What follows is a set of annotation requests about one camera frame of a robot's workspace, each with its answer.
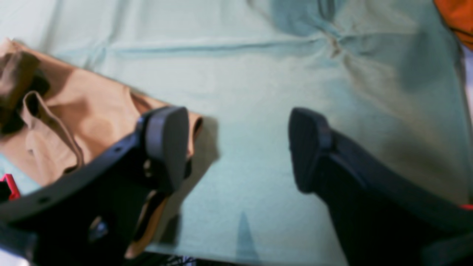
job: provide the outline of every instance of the screw hole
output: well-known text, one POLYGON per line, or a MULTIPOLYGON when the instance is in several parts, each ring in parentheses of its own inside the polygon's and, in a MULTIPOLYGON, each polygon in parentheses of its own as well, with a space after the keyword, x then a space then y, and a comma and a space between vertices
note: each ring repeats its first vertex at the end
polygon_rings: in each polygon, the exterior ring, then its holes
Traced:
POLYGON ((46 202, 48 202, 48 201, 50 201, 50 200, 51 200, 51 199, 50 199, 49 197, 42 197, 42 198, 40 198, 40 199, 38 200, 38 203, 39 203, 39 204, 44 204, 44 203, 46 203, 46 202))

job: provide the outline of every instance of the table surface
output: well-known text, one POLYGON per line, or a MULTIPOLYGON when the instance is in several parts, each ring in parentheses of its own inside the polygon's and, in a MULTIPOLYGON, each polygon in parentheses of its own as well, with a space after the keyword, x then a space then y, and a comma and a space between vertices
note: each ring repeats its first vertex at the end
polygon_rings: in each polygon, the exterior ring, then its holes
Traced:
MULTIPOLYGON (((149 251, 345 265, 326 206, 293 180, 295 106, 415 184, 468 201, 461 50, 430 0, 6 0, 3 36, 205 116, 193 174, 149 251)), ((0 171, 23 193, 38 188, 5 159, 0 171)))

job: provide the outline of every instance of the folded cloth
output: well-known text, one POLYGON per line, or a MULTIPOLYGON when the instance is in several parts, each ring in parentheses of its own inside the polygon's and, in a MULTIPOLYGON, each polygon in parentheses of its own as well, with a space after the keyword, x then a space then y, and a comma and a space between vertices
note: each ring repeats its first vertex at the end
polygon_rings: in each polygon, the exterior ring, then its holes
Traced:
MULTIPOLYGON (((0 44, 0 69, 3 69, 0 71, 0 108, 6 101, 8 113, 5 117, 20 113, 25 124, 16 132, 0 138, 0 152, 42 186, 88 164, 112 144, 133 132, 138 118, 144 112, 169 105, 10 40, 0 44), (27 73, 23 76, 19 73, 25 72, 24 67, 13 62, 19 56, 33 62, 27 64, 27 73), (18 67, 11 71, 10 65, 18 67), (34 87, 30 79, 36 67, 49 83, 47 92, 43 91, 44 95, 35 88, 24 89, 34 87), (19 107, 15 103, 9 104, 6 100, 9 95, 15 95, 15 100, 22 100, 19 107)), ((189 123, 191 134, 187 156, 190 159, 194 153, 193 141, 201 127, 201 117, 189 113, 189 123)), ((140 219, 140 222, 147 223, 147 227, 142 237, 129 246, 127 258, 141 253, 152 240, 166 200, 158 207, 148 203, 143 206, 142 216, 147 206, 153 207, 154 211, 152 215, 146 216, 148 221, 140 219)))
POLYGON ((435 4, 460 41, 473 51, 473 0, 435 0, 435 4))

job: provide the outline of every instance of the light blue fabric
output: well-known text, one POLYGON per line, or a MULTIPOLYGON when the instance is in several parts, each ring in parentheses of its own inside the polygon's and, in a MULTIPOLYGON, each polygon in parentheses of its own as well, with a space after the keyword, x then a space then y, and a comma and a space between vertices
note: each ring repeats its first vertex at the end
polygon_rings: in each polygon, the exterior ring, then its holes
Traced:
POLYGON ((412 182, 468 200, 459 47, 431 0, 8 0, 0 36, 206 116, 193 176, 150 251, 346 264, 326 206, 293 181, 294 106, 412 182))

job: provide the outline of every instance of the screw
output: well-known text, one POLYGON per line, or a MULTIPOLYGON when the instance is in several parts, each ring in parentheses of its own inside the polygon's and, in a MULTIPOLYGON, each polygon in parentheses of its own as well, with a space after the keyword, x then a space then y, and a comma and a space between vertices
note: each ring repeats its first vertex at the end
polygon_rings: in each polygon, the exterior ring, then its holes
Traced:
POLYGON ((108 225, 102 219, 102 217, 97 216, 89 227, 88 240, 90 243, 93 243, 105 235, 108 234, 108 225))

